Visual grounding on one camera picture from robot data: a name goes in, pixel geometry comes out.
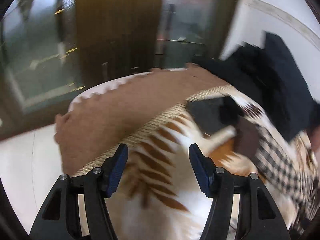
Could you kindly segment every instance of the metal screw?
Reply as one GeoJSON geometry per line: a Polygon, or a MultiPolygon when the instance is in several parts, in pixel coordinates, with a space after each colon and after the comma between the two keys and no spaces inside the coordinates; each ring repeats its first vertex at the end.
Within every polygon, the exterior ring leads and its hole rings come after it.
{"type": "Polygon", "coordinates": [[[101,168],[96,167],[96,168],[94,168],[94,169],[92,170],[92,172],[93,172],[94,174],[98,174],[98,173],[101,172],[101,168]]]}
{"type": "Polygon", "coordinates": [[[60,180],[65,180],[67,177],[68,177],[68,174],[63,173],[63,174],[61,174],[61,175],[59,176],[59,179],[60,179],[60,180]]]}
{"type": "Polygon", "coordinates": [[[256,173],[251,173],[251,174],[250,174],[250,177],[251,177],[252,179],[258,179],[258,178],[259,178],[259,176],[258,176],[256,173]]]}
{"type": "Polygon", "coordinates": [[[216,168],[216,172],[217,172],[217,173],[220,173],[220,174],[221,174],[221,173],[224,173],[224,168],[222,168],[222,167],[217,167],[217,168],[216,168]]]}

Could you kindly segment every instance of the black cloth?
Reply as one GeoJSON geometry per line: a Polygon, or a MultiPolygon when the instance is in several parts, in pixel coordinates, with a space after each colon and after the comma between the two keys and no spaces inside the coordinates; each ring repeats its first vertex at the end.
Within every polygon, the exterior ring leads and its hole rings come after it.
{"type": "Polygon", "coordinates": [[[261,105],[286,141],[309,127],[313,98],[292,54],[278,35],[266,33],[264,49],[246,44],[225,61],[194,57],[193,63],[261,105]]]}
{"type": "Polygon", "coordinates": [[[307,129],[309,137],[315,128],[320,125],[320,104],[317,101],[313,101],[313,110],[310,117],[310,125],[307,129]]]}

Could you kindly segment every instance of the white wall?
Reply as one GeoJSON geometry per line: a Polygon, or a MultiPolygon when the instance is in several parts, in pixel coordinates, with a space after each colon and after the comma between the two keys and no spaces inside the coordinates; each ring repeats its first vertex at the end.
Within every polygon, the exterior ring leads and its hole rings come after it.
{"type": "MultiPolygon", "coordinates": [[[[320,37],[320,24],[304,0],[261,0],[271,4],[311,29],[320,37]]],[[[263,47],[264,31],[278,34],[293,54],[311,95],[320,101],[320,50],[297,30],[276,17],[239,0],[221,59],[228,57],[242,41],[263,47]]]]}

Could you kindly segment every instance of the houndstooth fabric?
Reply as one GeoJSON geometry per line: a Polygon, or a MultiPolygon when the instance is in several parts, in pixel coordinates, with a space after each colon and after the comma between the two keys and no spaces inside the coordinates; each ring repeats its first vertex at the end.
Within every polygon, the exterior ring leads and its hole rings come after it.
{"type": "Polygon", "coordinates": [[[305,221],[311,221],[320,206],[317,198],[318,174],[297,171],[270,132],[259,125],[257,129],[260,147],[252,162],[274,187],[292,198],[298,209],[292,228],[302,234],[306,227],[305,221]]]}

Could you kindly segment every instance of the white floor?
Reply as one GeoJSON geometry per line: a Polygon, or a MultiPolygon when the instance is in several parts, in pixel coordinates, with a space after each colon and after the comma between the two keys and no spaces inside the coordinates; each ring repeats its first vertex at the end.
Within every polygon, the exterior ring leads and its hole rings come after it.
{"type": "Polygon", "coordinates": [[[62,173],[55,125],[0,142],[0,177],[11,206],[29,233],[51,187],[62,173]]]}

